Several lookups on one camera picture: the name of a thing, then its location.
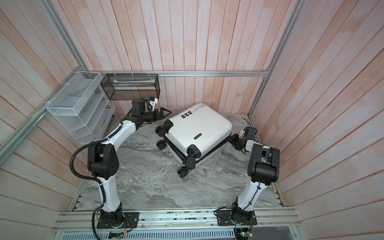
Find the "white and black suitcase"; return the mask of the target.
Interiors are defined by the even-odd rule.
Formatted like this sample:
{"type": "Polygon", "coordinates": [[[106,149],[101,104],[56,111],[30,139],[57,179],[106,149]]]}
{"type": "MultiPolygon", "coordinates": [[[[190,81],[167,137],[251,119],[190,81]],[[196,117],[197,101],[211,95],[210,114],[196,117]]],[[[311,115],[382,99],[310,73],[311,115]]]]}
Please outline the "white and black suitcase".
{"type": "Polygon", "coordinates": [[[231,137],[233,125],[204,103],[166,120],[155,129],[163,139],[157,142],[160,150],[168,148],[183,166],[177,170],[180,178],[188,175],[204,161],[219,152],[231,137]]]}

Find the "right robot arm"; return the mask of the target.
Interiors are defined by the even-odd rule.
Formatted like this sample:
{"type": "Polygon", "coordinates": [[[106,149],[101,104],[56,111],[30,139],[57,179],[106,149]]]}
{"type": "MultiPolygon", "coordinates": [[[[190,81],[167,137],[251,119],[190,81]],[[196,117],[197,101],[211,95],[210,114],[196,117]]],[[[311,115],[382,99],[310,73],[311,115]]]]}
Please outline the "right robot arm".
{"type": "Polygon", "coordinates": [[[256,132],[255,128],[246,127],[240,135],[235,134],[230,138],[236,150],[251,153],[247,170],[249,180],[244,191],[232,204],[231,220],[235,224],[251,220],[255,203],[262,191],[279,178],[280,150],[258,142],[256,132]]]}

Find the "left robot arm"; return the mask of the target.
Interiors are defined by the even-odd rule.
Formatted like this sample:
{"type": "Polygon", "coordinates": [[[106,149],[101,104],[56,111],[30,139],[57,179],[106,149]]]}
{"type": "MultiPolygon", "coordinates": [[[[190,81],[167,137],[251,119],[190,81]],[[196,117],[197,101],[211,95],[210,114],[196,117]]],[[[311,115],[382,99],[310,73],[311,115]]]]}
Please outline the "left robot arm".
{"type": "Polygon", "coordinates": [[[100,213],[100,220],[112,228],[120,228],[125,222],[116,186],[120,166],[117,149],[140,127],[165,119],[172,113],[165,108],[156,109],[157,102],[154,97],[133,100],[132,109],[121,119],[118,127],[88,147],[88,170],[98,182],[102,200],[96,211],[100,213]]]}

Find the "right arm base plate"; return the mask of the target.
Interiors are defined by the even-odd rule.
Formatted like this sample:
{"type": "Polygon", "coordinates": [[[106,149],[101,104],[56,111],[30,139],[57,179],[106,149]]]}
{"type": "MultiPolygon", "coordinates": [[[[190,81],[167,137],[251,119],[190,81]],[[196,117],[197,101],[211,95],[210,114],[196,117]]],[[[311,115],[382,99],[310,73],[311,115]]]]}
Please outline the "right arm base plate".
{"type": "Polygon", "coordinates": [[[247,212],[241,209],[229,210],[220,208],[214,211],[219,226],[235,225],[257,225],[257,219],[254,212],[247,212]]]}

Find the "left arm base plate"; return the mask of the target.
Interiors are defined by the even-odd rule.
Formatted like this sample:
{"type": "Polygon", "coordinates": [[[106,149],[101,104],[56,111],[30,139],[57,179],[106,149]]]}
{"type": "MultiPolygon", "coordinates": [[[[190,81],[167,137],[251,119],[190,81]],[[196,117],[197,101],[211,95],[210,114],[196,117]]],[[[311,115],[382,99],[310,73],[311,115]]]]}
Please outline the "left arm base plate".
{"type": "Polygon", "coordinates": [[[102,212],[97,229],[128,228],[135,229],[138,225],[139,212],[109,213],[102,212]]]}

